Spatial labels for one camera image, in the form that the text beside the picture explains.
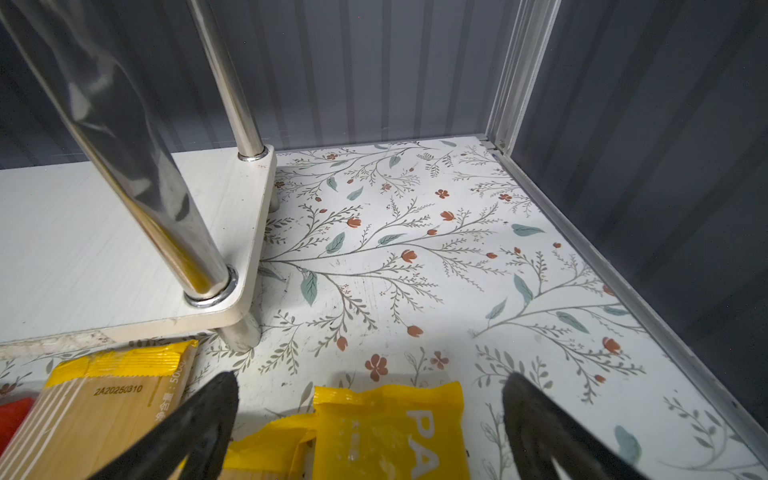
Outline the yellow pasta bag tan window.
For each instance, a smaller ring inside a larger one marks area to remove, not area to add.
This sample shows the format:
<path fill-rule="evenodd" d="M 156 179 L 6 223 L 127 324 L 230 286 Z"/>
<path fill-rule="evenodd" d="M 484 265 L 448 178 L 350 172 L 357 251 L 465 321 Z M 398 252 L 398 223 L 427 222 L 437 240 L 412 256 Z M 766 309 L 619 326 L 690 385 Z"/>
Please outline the yellow pasta bag tan window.
<path fill-rule="evenodd" d="M 57 366 L 1 456 L 4 479 L 87 479 L 178 407 L 195 340 Z"/>

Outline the red yellow spaghetti bag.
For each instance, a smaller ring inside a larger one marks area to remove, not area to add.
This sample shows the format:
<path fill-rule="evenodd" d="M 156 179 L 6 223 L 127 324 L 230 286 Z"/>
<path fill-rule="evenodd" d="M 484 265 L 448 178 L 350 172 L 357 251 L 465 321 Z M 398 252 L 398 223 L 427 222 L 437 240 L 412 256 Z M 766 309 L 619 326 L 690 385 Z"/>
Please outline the red yellow spaghetti bag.
<path fill-rule="evenodd" d="M 34 403 L 35 398 L 28 397 L 0 407 L 0 454 L 5 452 Z"/>

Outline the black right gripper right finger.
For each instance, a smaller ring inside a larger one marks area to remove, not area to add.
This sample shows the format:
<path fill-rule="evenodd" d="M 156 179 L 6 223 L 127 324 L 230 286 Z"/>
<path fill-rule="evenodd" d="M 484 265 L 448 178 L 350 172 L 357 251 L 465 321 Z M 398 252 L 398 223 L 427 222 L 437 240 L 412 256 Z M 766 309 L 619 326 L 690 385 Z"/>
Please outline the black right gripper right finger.
<path fill-rule="evenodd" d="M 522 479 L 643 479 L 645 476 L 520 373 L 502 390 L 503 420 Z"/>

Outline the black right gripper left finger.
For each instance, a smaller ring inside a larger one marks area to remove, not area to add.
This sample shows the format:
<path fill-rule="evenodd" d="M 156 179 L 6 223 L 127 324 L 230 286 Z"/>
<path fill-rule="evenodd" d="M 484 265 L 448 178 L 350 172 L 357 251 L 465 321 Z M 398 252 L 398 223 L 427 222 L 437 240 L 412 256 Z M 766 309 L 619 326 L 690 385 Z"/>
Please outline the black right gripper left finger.
<path fill-rule="evenodd" d="M 94 479 L 216 479 L 239 404 L 236 375 L 222 372 L 169 417 L 92 475 Z"/>

